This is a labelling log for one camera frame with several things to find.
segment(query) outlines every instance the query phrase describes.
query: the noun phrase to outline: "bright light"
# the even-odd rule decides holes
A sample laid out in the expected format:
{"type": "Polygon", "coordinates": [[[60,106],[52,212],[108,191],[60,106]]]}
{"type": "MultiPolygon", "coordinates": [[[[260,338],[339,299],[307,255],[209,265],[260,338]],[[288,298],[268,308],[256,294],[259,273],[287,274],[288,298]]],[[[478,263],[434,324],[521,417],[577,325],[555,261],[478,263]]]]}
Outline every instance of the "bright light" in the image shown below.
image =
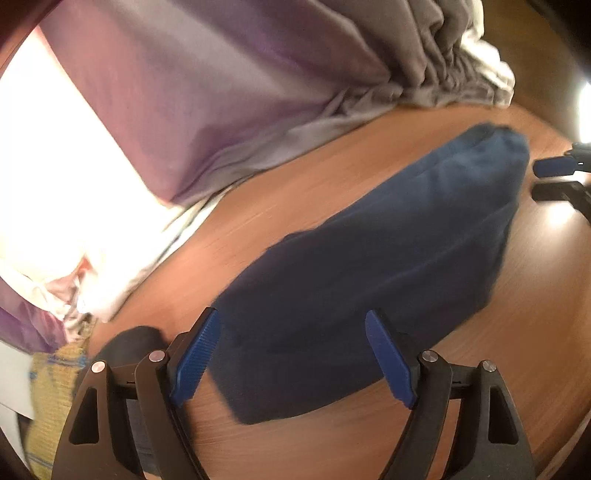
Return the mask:
{"type": "Polygon", "coordinates": [[[579,138],[591,142],[591,85],[585,84],[579,96],[579,138]]]}
{"type": "Polygon", "coordinates": [[[573,214],[574,208],[569,202],[553,202],[548,205],[548,222],[553,227],[564,225],[573,214]]]}

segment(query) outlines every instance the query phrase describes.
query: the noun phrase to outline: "crumpled cloth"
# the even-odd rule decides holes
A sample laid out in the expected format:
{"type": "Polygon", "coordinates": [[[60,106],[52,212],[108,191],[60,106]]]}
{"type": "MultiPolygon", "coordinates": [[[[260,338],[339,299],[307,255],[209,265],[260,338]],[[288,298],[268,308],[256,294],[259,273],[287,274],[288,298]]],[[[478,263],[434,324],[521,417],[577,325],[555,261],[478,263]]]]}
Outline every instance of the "crumpled cloth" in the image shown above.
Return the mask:
{"type": "Polygon", "coordinates": [[[41,23],[146,186],[190,205],[398,102],[506,105],[459,0],[69,0],[41,23]]]}

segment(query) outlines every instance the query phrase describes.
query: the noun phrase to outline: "black object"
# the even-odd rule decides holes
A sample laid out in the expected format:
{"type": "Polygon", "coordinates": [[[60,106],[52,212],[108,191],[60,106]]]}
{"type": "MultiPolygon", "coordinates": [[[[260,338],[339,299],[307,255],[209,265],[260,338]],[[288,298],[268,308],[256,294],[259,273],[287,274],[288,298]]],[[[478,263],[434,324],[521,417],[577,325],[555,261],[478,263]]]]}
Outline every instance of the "black object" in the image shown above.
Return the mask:
{"type": "MultiPolygon", "coordinates": [[[[169,401],[166,372],[186,353],[185,340],[196,337],[212,313],[206,309],[166,353],[153,352],[137,365],[102,365],[86,374],[60,439],[53,480],[143,478],[126,415],[129,398],[141,405],[162,479],[208,479],[169,401]]],[[[388,329],[386,335],[398,350],[398,333],[388,329]]],[[[450,365],[432,351],[403,358],[411,364],[409,371],[420,371],[418,398],[382,480],[426,479],[451,398],[461,398],[462,406],[445,480],[535,478],[517,411],[491,362],[476,368],[450,365]]]]}
{"type": "Polygon", "coordinates": [[[450,365],[431,350],[409,357],[408,337],[392,329],[383,312],[369,312],[365,324],[394,396],[405,397],[405,390],[418,392],[418,400],[381,480],[427,477],[452,398],[462,399],[462,405],[444,480],[535,478],[527,437],[496,365],[491,361],[483,361],[476,368],[450,365]],[[398,358],[389,361],[396,353],[398,358]],[[401,362],[406,363],[403,369],[401,362]],[[392,382],[393,369],[408,371],[409,375],[398,376],[392,382]],[[414,374],[417,370],[418,387],[414,374]]]}
{"type": "MultiPolygon", "coordinates": [[[[115,336],[95,355],[90,364],[94,364],[99,360],[105,361],[111,368],[137,364],[150,352],[154,350],[166,350],[167,348],[168,343],[162,337],[160,330],[148,326],[138,326],[115,336]]],[[[74,397],[89,368],[86,367],[78,373],[74,385],[74,397]]],[[[129,414],[129,424],[142,470],[158,475],[154,452],[152,451],[152,446],[146,432],[139,402],[137,400],[127,399],[126,406],[129,414]]],[[[184,419],[184,412],[179,411],[178,414],[181,420],[184,419]]]]}
{"type": "MultiPolygon", "coordinates": [[[[188,336],[198,336],[213,312],[206,309],[188,336]]],[[[138,400],[160,477],[207,480],[169,399],[167,365],[177,364],[190,347],[186,336],[179,334],[166,352],[156,350],[156,357],[147,355],[136,365],[91,368],[62,431],[53,479],[143,480],[125,404],[138,400]]]]}
{"type": "Polygon", "coordinates": [[[567,201],[591,223],[591,190],[578,181],[537,183],[531,189],[536,202],[567,201]]]}

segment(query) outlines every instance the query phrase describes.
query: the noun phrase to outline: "yellow woven fabric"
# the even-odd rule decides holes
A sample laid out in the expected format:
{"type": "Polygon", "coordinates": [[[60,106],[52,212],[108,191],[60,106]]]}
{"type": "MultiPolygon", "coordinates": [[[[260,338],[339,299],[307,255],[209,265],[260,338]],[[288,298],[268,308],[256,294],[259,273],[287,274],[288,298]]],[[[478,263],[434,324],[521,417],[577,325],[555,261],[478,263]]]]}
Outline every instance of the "yellow woven fabric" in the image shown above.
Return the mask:
{"type": "Polygon", "coordinates": [[[83,340],[55,353],[33,355],[31,397],[35,420],[27,433],[25,453],[31,471],[40,480],[51,480],[57,444],[72,407],[76,375],[86,365],[87,344],[83,340]]]}

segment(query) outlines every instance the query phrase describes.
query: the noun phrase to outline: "metal pin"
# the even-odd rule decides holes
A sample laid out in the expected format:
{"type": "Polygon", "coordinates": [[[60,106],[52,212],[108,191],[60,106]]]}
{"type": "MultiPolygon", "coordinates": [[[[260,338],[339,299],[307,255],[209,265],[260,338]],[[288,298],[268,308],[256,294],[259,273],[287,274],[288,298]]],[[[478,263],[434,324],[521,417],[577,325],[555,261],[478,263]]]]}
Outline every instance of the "metal pin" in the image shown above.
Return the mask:
{"type": "Polygon", "coordinates": [[[484,370],[486,370],[487,372],[494,372],[494,371],[496,371],[496,365],[493,362],[491,362],[490,360],[484,360],[482,362],[482,368],[484,370]]]}
{"type": "Polygon", "coordinates": [[[433,363],[439,360],[439,355],[437,355],[433,350],[425,350],[421,356],[426,362],[433,363]]]}
{"type": "Polygon", "coordinates": [[[165,356],[166,353],[164,353],[162,350],[154,350],[152,353],[150,353],[149,359],[151,362],[156,363],[164,360],[165,356]]]}
{"type": "Polygon", "coordinates": [[[92,367],[90,367],[90,369],[95,373],[95,374],[99,374],[101,373],[105,367],[107,366],[106,363],[104,363],[102,360],[95,362],[92,364],[92,367]]]}

